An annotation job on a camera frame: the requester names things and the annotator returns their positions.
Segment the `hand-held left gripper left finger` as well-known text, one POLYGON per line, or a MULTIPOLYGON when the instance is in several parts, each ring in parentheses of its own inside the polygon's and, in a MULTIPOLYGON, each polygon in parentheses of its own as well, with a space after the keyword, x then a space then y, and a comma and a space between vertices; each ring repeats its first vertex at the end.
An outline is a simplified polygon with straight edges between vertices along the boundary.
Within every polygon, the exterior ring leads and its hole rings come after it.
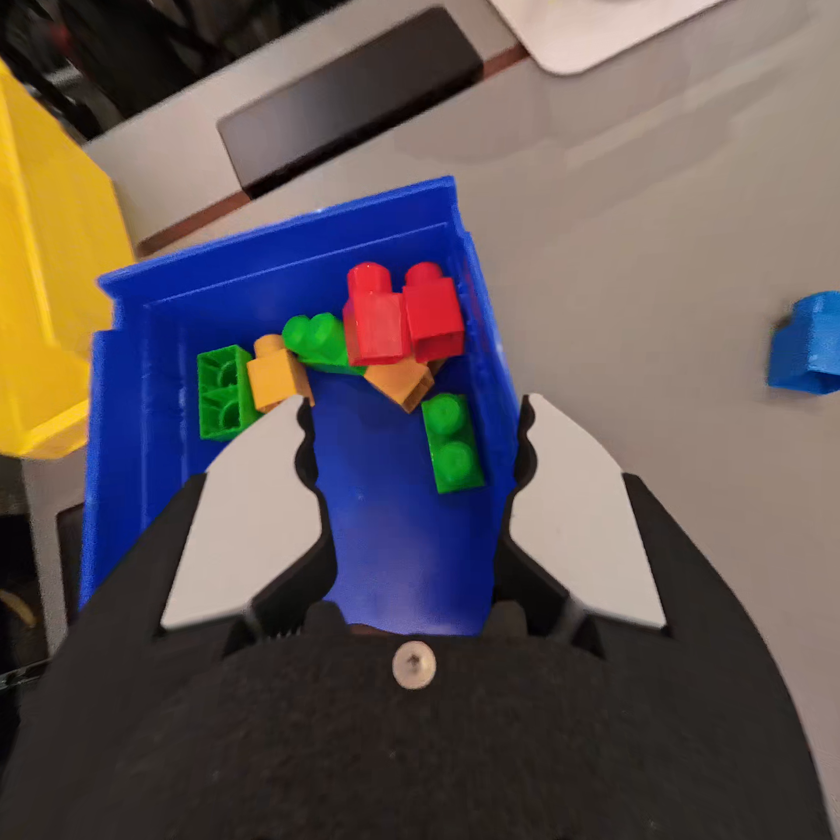
POLYGON ((305 397, 228 443, 206 468, 162 628, 234 618, 268 637, 295 633, 338 572, 318 477, 305 397))

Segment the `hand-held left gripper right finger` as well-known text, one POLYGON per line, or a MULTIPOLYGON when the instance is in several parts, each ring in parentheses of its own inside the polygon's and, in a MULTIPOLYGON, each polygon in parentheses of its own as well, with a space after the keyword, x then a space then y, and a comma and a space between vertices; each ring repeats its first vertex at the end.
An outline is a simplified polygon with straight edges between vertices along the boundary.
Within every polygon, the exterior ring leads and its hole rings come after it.
POLYGON ((541 394, 522 398, 514 487, 494 558, 494 595, 528 635, 572 637, 590 617, 665 628, 665 610, 610 452, 541 394))

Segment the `blue plastic bin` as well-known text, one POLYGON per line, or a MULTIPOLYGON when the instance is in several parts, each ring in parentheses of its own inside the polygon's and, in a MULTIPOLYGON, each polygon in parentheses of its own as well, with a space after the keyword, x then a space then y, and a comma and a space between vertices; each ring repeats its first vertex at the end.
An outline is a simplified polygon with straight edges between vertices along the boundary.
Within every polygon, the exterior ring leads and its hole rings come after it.
POLYGON ((430 261, 453 277, 466 326, 465 352, 444 364, 434 394, 467 398, 486 484, 438 494, 419 410, 404 413, 358 375, 314 372, 318 487, 338 560, 329 598, 350 622, 395 633, 480 630, 519 400, 458 199, 445 176, 100 277, 112 328, 92 345, 79 606, 224 447, 198 431, 198 354, 251 350, 295 316, 339 316, 357 264, 383 265, 399 288, 430 261))

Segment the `pile of colourful toy blocks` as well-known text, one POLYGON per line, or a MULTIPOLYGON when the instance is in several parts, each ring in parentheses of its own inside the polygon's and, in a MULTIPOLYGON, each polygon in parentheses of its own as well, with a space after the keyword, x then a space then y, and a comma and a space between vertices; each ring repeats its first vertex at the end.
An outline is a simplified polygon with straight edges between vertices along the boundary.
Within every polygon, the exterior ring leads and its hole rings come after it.
POLYGON ((202 440, 226 443, 293 396, 314 404, 308 371, 363 377, 405 413, 423 415, 439 494, 486 483, 465 395, 432 393, 446 362, 466 350, 466 325, 453 278, 440 265, 410 266, 400 290, 383 265, 362 262, 347 275, 341 316, 298 314, 247 351, 238 344, 196 357, 202 440))

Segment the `blue toy building block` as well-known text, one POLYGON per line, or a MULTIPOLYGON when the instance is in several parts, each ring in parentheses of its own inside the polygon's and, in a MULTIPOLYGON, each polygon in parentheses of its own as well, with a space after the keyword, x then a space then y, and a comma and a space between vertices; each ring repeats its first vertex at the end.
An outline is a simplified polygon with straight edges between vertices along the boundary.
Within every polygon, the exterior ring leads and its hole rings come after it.
POLYGON ((773 334, 766 382, 817 396, 838 392, 838 290, 817 292, 793 304, 773 334))

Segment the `yellow plastic bin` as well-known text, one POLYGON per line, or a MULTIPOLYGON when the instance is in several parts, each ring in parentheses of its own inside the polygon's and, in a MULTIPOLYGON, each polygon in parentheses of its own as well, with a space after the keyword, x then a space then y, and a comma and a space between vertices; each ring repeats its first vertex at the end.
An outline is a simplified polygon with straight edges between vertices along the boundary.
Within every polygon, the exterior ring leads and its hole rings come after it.
POLYGON ((112 321, 98 279, 133 262, 111 180, 2 65, 2 455, 87 442, 92 338, 112 321))

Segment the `black flat panel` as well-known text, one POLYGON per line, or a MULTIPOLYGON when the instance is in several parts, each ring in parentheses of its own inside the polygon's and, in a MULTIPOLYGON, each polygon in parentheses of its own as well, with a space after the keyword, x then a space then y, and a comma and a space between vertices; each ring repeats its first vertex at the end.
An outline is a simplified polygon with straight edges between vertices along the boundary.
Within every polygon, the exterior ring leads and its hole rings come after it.
POLYGON ((484 63, 436 6, 217 123, 239 186, 264 195, 471 87, 484 63))

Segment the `white book stand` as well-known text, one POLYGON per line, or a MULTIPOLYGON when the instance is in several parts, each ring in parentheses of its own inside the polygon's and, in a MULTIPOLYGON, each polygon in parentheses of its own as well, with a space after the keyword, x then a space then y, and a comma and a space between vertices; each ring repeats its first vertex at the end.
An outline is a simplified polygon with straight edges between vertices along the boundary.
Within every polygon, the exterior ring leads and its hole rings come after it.
POLYGON ((719 5, 719 1, 492 1, 549 74, 577 76, 719 5))

